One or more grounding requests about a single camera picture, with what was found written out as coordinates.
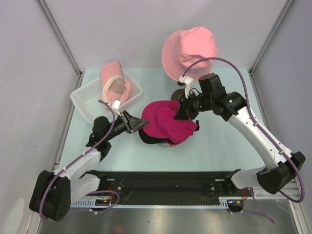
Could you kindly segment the black baseball cap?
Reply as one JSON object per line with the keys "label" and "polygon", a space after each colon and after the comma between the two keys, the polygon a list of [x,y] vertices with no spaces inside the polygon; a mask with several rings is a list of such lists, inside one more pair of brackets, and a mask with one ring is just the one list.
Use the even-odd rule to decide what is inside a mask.
{"label": "black baseball cap", "polygon": [[139,136],[144,143],[157,144],[166,142],[171,145],[183,143],[200,128],[199,122],[191,120],[152,121],[139,130]]}

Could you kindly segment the light pink cap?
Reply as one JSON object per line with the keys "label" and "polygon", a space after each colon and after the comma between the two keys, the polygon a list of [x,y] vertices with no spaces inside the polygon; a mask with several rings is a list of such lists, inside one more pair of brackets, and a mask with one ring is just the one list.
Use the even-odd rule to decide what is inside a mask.
{"label": "light pink cap", "polygon": [[100,80],[104,102],[113,103],[115,100],[119,100],[122,105],[129,100],[132,84],[124,77],[119,61],[104,65],[100,71]]}

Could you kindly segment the light pink bucket hat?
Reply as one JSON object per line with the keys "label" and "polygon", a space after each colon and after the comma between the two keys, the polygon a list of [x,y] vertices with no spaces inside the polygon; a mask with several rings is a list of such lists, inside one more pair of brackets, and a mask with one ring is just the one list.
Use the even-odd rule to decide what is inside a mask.
{"label": "light pink bucket hat", "polygon": [[162,48],[162,65],[166,74],[177,81],[198,60],[217,57],[214,34],[203,26],[173,32]]}

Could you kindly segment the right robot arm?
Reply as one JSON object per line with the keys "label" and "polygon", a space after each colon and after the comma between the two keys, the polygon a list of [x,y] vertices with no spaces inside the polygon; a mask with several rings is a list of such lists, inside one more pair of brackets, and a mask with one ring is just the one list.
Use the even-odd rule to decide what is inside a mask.
{"label": "right robot arm", "polygon": [[297,176],[306,158],[301,152],[292,152],[278,141],[272,133],[247,108],[245,98],[238,92],[227,93],[218,75],[211,73],[199,80],[201,92],[192,92],[194,80],[180,77],[178,85],[184,88],[179,97],[180,108],[175,115],[178,120],[193,120],[199,112],[213,111],[235,127],[254,147],[264,162],[264,167],[237,169],[225,183],[229,195],[237,195],[243,188],[262,187],[270,194],[282,190]]}

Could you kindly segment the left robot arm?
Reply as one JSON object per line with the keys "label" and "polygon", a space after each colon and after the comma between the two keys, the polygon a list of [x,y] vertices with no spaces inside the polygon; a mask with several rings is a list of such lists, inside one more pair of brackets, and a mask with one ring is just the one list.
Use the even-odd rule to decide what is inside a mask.
{"label": "left robot arm", "polygon": [[112,121],[105,116],[97,117],[81,155],[64,167],[52,172],[44,170],[38,175],[29,209],[41,218],[60,221],[67,215],[71,204],[84,196],[104,194],[108,189],[105,174],[92,168],[108,155],[111,139],[122,133],[135,133],[148,123],[127,111],[114,116]]}

